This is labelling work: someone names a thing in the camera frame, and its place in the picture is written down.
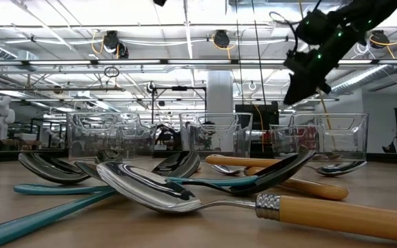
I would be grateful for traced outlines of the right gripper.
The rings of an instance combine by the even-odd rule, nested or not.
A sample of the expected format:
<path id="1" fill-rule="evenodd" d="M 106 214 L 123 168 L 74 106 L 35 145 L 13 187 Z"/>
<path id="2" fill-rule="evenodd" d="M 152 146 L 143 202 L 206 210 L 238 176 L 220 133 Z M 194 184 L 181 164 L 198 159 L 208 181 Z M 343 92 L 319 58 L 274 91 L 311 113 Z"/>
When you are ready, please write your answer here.
<path id="1" fill-rule="evenodd" d="M 330 93 L 332 88 L 326 83 L 327 74 L 338 67 L 343 57 L 343 38 L 330 37 L 318 49 L 309 52 L 289 50 L 286 68 L 292 71 L 284 104 L 292 105 L 316 93 L 320 89 Z"/>

